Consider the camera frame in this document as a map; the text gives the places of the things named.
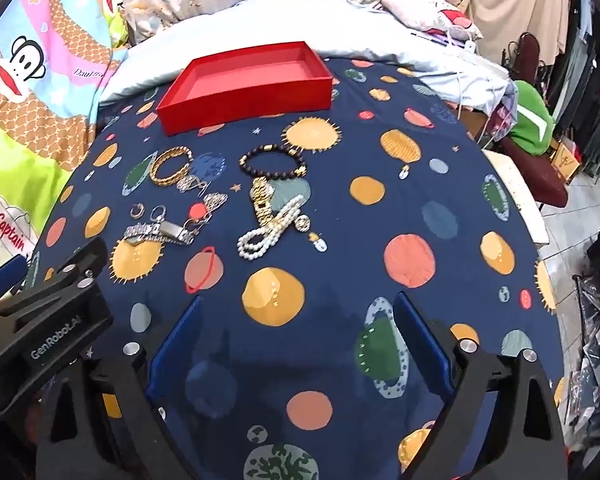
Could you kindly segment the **light blue quilt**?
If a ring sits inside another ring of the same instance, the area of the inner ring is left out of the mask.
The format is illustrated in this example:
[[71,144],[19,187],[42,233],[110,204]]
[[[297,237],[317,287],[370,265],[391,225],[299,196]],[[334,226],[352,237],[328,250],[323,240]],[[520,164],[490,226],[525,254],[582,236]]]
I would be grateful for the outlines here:
[[132,47],[99,102],[111,104],[178,76],[195,58],[303,41],[323,58],[404,66],[442,100],[517,121],[518,91],[503,67],[348,0],[244,0],[194,16]]

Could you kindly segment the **silver infinity earring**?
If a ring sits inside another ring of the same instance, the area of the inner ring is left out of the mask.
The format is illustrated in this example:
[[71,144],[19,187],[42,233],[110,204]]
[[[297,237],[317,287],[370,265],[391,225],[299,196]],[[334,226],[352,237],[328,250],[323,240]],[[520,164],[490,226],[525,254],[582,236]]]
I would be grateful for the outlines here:
[[176,184],[178,192],[186,193],[190,191],[196,191],[198,197],[204,196],[204,193],[207,192],[208,187],[208,181],[202,180],[194,174],[188,174],[187,176],[182,177]]

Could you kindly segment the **dark red chair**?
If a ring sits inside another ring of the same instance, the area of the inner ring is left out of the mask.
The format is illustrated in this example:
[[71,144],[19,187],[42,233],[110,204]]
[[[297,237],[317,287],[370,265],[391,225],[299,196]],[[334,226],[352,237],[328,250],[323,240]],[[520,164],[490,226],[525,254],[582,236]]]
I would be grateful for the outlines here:
[[517,122],[496,142],[496,150],[514,162],[539,208],[564,208],[568,202],[565,178],[547,155],[555,122],[535,87],[540,44],[530,32],[523,32],[512,47],[508,71],[517,89]]

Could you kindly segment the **silver watch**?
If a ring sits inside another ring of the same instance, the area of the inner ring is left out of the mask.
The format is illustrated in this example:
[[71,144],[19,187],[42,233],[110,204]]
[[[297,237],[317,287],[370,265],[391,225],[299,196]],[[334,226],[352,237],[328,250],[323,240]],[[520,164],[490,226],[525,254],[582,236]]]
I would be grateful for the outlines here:
[[128,226],[124,231],[123,239],[132,245],[159,242],[188,246],[193,244],[195,234],[173,222],[162,220]]

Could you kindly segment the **silver filigree heart earring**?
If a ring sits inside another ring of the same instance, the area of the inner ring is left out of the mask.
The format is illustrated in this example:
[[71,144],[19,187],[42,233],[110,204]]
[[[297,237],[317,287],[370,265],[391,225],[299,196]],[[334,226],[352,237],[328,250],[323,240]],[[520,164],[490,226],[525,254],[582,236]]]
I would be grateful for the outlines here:
[[225,193],[208,193],[202,198],[202,204],[204,205],[204,215],[202,218],[204,221],[208,221],[212,214],[220,209],[228,200],[228,195]]

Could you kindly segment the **pink white pillow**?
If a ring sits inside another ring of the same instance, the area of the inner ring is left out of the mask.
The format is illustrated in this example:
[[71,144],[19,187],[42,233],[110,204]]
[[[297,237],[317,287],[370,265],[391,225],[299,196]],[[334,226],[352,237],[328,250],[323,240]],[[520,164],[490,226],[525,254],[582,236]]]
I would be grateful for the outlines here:
[[408,28],[450,36],[458,41],[483,38],[468,16],[445,0],[381,0],[381,5]]

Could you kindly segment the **cartoon monkey blanket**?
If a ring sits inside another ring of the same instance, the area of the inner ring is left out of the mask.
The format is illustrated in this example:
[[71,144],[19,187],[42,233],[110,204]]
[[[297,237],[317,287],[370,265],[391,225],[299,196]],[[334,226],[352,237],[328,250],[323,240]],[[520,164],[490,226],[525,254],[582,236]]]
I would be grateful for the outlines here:
[[31,258],[125,58],[122,0],[10,0],[0,16],[0,266]]

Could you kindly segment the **green cushion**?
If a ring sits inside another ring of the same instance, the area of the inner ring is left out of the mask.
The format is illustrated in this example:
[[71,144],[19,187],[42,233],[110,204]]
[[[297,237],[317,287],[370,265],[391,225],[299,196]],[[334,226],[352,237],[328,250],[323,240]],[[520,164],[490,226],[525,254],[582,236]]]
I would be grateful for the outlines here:
[[532,84],[515,81],[518,91],[517,122],[508,136],[525,152],[544,155],[553,137],[555,121],[546,104]]

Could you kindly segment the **red jewelry tray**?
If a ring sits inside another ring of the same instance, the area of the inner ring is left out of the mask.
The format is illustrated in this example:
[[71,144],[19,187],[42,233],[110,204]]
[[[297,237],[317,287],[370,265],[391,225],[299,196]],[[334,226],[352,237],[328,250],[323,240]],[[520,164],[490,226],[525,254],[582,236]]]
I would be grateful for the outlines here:
[[332,73],[305,42],[281,42],[195,58],[156,108],[164,134],[227,122],[328,110]]

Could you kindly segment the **beige curtain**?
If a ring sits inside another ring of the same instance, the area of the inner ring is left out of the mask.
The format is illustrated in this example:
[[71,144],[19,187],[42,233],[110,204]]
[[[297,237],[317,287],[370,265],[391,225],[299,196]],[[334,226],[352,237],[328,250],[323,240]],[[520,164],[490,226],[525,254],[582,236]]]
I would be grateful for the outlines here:
[[478,52],[499,63],[509,44],[528,32],[540,60],[552,65],[566,50],[570,0],[470,0],[468,15],[482,32]]

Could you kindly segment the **gold watch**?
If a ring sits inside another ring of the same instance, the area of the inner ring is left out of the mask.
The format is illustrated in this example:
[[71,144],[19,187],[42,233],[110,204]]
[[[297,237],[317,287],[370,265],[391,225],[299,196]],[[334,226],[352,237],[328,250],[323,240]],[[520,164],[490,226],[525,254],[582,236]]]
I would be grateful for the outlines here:
[[274,193],[274,188],[265,177],[257,177],[252,180],[249,196],[259,226],[266,226],[273,219],[271,200]]

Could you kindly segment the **navy planet print sheet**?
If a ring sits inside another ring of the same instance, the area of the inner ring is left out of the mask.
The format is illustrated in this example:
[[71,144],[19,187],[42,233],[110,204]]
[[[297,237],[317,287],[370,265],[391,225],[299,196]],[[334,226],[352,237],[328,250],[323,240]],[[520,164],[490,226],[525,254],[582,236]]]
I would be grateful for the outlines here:
[[[486,352],[564,374],[550,283],[506,186],[445,100],[405,67],[331,58],[332,106],[166,136],[166,86],[102,131],[40,236],[41,283],[90,238],[114,322],[88,350],[163,340],[193,296],[204,326],[183,403],[157,411],[203,479],[393,479],[441,410],[393,316],[406,292]],[[227,202],[204,221],[194,174]],[[265,177],[273,219],[249,196]],[[170,221],[191,245],[123,239]]]

